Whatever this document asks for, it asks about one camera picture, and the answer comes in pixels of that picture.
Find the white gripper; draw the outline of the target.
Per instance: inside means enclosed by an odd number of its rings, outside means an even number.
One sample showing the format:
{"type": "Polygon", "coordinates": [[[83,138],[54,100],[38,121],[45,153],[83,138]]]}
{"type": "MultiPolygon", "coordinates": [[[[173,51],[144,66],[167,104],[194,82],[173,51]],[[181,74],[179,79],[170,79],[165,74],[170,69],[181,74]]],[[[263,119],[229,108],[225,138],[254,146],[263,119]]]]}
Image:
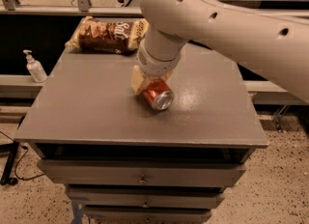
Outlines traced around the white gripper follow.
{"type": "Polygon", "coordinates": [[[166,82],[181,58],[182,54],[179,52],[173,60],[158,60],[146,50],[145,43],[141,42],[136,56],[139,66],[132,69],[131,88],[134,94],[138,96],[151,84],[152,80],[148,75],[158,76],[158,80],[166,82]]]}

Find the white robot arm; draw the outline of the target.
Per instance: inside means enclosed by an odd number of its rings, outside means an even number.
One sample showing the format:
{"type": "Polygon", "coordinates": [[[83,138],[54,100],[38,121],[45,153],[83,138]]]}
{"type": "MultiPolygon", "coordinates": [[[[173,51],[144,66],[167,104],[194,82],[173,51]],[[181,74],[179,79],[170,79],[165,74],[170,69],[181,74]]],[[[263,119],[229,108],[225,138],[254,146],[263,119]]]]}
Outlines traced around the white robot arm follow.
{"type": "Polygon", "coordinates": [[[200,42],[309,102],[309,22],[216,0],[140,0],[149,23],[137,54],[140,70],[173,70],[189,41],[200,42]]]}

